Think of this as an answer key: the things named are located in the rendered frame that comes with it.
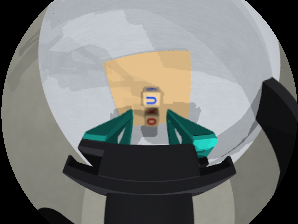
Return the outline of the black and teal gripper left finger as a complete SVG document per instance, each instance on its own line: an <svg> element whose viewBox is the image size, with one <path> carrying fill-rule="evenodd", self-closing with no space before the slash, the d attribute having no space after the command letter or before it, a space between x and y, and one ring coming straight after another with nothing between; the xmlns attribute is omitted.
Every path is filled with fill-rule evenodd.
<svg viewBox="0 0 298 224"><path fill-rule="evenodd" d="M124 129L124 133L119 144L130 145L132 128L133 110L129 109L120 116L86 131L82 139L97 140L104 141L105 143L118 144L118 136Z"/></svg>

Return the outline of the tan flat mat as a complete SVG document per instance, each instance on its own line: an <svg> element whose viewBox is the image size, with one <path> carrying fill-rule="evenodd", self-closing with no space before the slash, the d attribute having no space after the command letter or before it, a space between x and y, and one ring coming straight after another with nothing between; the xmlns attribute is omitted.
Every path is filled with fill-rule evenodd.
<svg viewBox="0 0 298 224"><path fill-rule="evenodd" d="M160 123L167 109L188 119L191 92L190 51L157 51L104 62L119 115L133 110L133 126L144 125L143 89L160 89Z"/></svg>

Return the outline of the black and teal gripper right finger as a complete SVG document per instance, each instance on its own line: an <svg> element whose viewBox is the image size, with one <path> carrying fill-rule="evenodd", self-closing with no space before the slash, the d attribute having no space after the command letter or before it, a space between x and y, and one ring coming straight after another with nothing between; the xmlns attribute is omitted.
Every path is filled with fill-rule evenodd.
<svg viewBox="0 0 298 224"><path fill-rule="evenodd" d="M198 158L207 157L218 142L213 131L181 117L170 109L167 109L166 122L169 145L180 144L176 129L182 138L181 144L193 144Z"/></svg>

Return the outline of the tan letter block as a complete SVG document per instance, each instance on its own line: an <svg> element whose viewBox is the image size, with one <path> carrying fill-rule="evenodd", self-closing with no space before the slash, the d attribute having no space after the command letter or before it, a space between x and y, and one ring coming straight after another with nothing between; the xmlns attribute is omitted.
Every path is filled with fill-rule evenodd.
<svg viewBox="0 0 298 224"><path fill-rule="evenodd" d="M160 89L159 87L144 87L143 107L159 107Z"/></svg>
<svg viewBox="0 0 298 224"><path fill-rule="evenodd" d="M145 108L144 126L159 126L159 108Z"/></svg>

